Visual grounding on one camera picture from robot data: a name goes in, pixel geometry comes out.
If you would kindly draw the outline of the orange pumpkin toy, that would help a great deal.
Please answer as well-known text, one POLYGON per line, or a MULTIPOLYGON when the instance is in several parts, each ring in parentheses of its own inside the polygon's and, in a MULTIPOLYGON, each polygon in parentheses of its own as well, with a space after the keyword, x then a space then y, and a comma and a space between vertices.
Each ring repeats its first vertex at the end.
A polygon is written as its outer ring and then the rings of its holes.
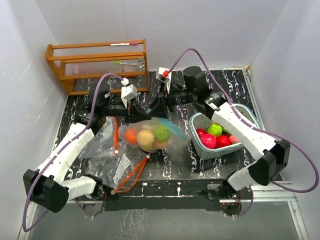
POLYGON ((138 131, 135 130, 134 128, 130 128, 125 132, 124 138, 127 143, 131 145, 137 145, 138 144, 137 135, 138 135, 138 131))

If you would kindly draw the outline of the green custard apple toy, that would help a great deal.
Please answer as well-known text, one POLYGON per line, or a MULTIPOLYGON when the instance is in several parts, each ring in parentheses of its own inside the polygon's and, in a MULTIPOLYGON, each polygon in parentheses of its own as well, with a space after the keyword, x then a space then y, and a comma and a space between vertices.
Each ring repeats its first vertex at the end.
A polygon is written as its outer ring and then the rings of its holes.
POLYGON ((155 140, 165 142, 170 139, 172 133, 165 125, 160 124, 154 129, 153 134, 155 140))

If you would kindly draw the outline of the yellow pear toy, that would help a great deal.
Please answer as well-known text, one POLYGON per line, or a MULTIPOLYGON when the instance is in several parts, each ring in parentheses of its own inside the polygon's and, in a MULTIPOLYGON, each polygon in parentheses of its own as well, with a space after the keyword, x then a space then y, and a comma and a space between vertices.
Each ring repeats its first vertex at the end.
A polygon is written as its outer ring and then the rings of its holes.
POLYGON ((155 141, 154 134, 147 129, 143 129, 137 134, 137 143, 140 146, 149 146, 152 145, 155 141))

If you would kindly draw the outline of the blue zipper plastic bag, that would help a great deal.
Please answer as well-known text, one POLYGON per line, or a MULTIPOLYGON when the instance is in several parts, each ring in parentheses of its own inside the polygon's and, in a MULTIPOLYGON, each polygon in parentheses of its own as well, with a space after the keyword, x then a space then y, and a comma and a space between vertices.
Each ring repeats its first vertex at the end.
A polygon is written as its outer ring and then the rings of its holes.
POLYGON ((150 153, 188 140, 177 125, 159 117, 124 124, 118 128, 118 137, 126 144, 150 153))

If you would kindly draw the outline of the pink peach toy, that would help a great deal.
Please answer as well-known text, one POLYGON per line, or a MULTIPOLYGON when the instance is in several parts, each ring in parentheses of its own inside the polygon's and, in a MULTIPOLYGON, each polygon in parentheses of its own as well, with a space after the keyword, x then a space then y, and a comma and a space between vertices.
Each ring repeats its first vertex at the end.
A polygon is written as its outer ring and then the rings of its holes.
POLYGON ((156 149, 163 149, 163 148, 166 148, 169 144, 169 141, 166 140, 166 141, 159 141, 159 140, 155 140, 153 142, 153 145, 156 149))

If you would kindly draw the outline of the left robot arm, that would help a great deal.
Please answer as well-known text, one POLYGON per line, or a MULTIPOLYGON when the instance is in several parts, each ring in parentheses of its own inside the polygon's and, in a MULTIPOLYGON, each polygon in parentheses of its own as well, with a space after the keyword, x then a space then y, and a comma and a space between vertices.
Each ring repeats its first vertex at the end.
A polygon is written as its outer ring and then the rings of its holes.
POLYGON ((118 194, 129 191, 136 184, 136 181, 131 185, 127 183, 133 175, 140 177, 149 154, 118 141, 115 118, 90 113, 85 108, 83 111, 80 117, 90 126, 82 122, 73 123, 51 155, 36 170, 29 169, 24 173, 25 209, 33 202, 57 213, 68 201, 78 197, 89 196, 97 200, 104 195, 104 188, 118 194), (91 160, 105 160, 110 164, 107 179, 87 173, 65 180, 78 155, 91 160))

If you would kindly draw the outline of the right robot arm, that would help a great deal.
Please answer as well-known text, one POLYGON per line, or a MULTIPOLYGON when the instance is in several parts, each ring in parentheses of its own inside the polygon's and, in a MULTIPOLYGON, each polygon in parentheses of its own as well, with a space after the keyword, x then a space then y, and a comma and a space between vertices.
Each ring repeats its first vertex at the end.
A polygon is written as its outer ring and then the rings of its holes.
POLYGON ((158 117, 173 111, 176 105, 193 104, 195 109, 213 122, 226 128, 250 152, 254 162, 230 174, 218 187, 221 196, 230 199, 245 187, 267 186, 287 166, 291 145, 287 140, 276 140, 269 133, 256 128, 234 105, 227 95, 209 89, 206 74, 198 66, 183 71, 186 88, 171 87, 171 72, 159 67, 156 79, 161 81, 157 99, 148 114, 158 117))

